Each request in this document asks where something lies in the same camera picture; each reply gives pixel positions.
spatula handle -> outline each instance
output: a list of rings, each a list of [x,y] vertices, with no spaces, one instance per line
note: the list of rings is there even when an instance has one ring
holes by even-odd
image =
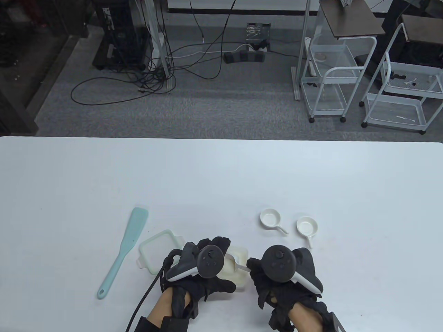
[[[102,282],[100,288],[97,292],[97,298],[99,300],[105,298],[108,294],[109,289],[111,288],[112,283],[114,282],[115,276],[117,275],[118,270],[120,269],[121,264],[123,263],[123,259],[126,255],[118,254],[117,258],[114,261],[114,264],[111,266],[106,278]]]

cart shelf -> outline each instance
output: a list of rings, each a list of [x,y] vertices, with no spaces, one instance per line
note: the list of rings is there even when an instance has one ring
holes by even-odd
[[[366,114],[376,97],[377,94],[367,94],[365,99]],[[420,100],[388,95],[380,95],[377,98],[377,103],[367,122],[413,130],[421,130],[426,125]]]
[[[320,85],[307,83],[302,79],[302,93],[308,106],[309,114],[315,105],[317,96],[319,95]],[[325,84],[321,92],[319,103],[315,110],[315,114],[324,115],[341,115],[346,108],[346,99],[343,95],[339,84]]]
[[[443,70],[440,68],[389,62],[391,75],[386,77],[388,59],[383,62],[381,76],[388,82],[385,91],[409,96],[443,99]]]
[[[360,76],[360,70],[346,44],[311,45],[311,59],[317,77],[324,77],[326,72],[334,67],[356,67],[356,69],[338,69],[329,72],[326,80],[331,83],[353,84]]]

black computer tower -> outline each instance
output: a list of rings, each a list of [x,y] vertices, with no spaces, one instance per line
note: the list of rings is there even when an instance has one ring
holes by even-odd
[[[144,70],[150,36],[146,27],[134,27],[129,0],[93,0],[93,4],[105,31],[93,65],[99,70]]]

foot pedal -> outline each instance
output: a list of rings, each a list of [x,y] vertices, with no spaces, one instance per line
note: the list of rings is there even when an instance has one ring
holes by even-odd
[[[234,62],[264,62],[264,52],[249,52],[245,50],[225,52],[223,54],[223,60],[228,64]]]

metal table leg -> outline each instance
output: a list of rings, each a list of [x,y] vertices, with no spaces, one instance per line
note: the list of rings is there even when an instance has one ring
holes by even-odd
[[[302,58],[303,58],[303,48],[304,48],[303,46],[304,46],[304,40],[306,38],[307,21],[309,18],[310,8],[311,8],[311,0],[306,0],[305,17],[303,21],[303,34],[302,34],[302,39],[300,41],[299,61],[297,64],[297,68],[291,67],[292,86],[294,88],[295,100],[300,100],[300,71],[302,68]]]
[[[162,62],[166,77],[169,77],[169,69],[167,67],[167,62],[166,62],[165,54],[163,51],[163,43],[160,41],[160,36],[159,36],[158,22],[157,22],[157,15],[155,14],[154,1],[153,0],[144,0],[144,3],[146,5],[146,9],[148,11],[148,24],[149,24],[149,30],[151,32],[151,37],[158,46],[159,58]]]

